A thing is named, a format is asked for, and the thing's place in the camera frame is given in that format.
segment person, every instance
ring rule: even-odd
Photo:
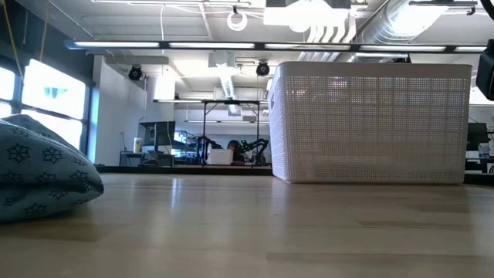
[[[233,151],[232,165],[245,165],[244,156],[241,154],[240,151],[240,143],[237,140],[229,141],[227,149]]]

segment laundry basket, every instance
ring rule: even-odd
[[[269,91],[288,182],[463,182],[471,66],[289,62]]]

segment blue pillow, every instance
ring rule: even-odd
[[[0,222],[72,209],[103,194],[80,151],[26,115],[0,120]]]

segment wooden floor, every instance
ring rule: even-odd
[[[71,213],[0,225],[0,277],[494,277],[494,188],[103,180]]]

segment window frame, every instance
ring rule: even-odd
[[[10,71],[10,69],[3,67],[1,64],[0,64],[0,67]],[[82,119],[76,119],[74,117],[71,117],[71,116],[68,116],[65,114],[61,114],[58,112],[53,112],[50,110],[45,110],[45,109],[34,107],[31,105],[23,104],[22,103],[22,91],[24,89],[24,84],[22,82],[21,77],[15,72],[14,72],[14,74],[15,74],[15,79],[14,79],[15,83],[14,83],[14,93],[12,95],[12,100],[4,100],[4,99],[0,98],[0,102],[10,105],[11,114],[20,114],[22,112],[22,110],[34,110],[35,112],[38,112],[40,114],[46,114],[49,116],[58,117],[58,118],[66,119],[66,120],[77,120],[77,121],[81,122],[81,124],[83,125],[83,129],[82,129],[82,133],[80,136],[79,149],[81,152],[83,152],[83,154],[87,155],[87,144],[88,144],[88,139],[89,139],[90,104],[91,104],[90,103],[90,101],[91,101],[90,96],[91,96],[91,93],[93,92],[93,88],[91,86],[88,86],[86,83],[84,83],[86,85],[86,92],[84,95],[83,118]]]

